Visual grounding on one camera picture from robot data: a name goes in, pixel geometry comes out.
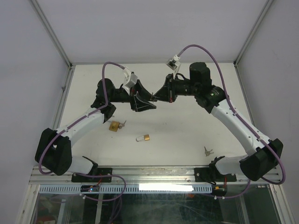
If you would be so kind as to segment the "large brass padlock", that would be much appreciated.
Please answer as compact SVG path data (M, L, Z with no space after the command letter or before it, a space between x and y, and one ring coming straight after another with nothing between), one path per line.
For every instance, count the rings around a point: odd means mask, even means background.
M120 126L120 122L119 121L107 121L107 123L109 124L109 131L113 131L113 132L117 132Z

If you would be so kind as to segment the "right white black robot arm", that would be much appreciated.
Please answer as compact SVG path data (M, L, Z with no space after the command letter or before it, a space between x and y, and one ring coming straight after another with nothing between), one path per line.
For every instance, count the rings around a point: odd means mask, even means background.
M271 140L248 123L230 103L225 91L212 84L210 69L205 63L192 63L189 74L189 78L167 75L153 98L173 103L177 96L193 96L197 104L217 118L243 146L244 156L220 156L210 162L211 179L219 181L227 174L244 174L251 181L263 179L278 165L283 143L279 139Z

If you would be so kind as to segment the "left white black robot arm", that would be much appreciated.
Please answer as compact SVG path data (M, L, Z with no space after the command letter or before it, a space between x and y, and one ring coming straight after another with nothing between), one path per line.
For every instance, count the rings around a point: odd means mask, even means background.
M96 98L91 107L79 118L56 130L45 129L40 137L35 161L44 175L63 175L66 172L81 173L87 181L98 176L98 164L85 156L74 156L72 147L91 130L106 123L116 111L115 103L129 103L135 112L155 109L153 94L137 80L127 91L124 86L115 88L104 78L98 82Z

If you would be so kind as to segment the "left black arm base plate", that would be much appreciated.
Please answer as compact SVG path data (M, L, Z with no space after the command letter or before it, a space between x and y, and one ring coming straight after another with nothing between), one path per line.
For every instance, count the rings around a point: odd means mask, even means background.
M113 173L112 168L98 167L94 173L89 175L95 175L97 177L86 177L78 174L73 174L71 182L74 183L111 183L112 177L110 176Z

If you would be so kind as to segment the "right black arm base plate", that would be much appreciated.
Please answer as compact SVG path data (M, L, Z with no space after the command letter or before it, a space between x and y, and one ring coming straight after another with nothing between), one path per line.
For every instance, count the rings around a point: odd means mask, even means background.
M236 182L235 175L222 175L218 170L210 167L194 168L194 177L196 182L207 182L216 184L216 182Z

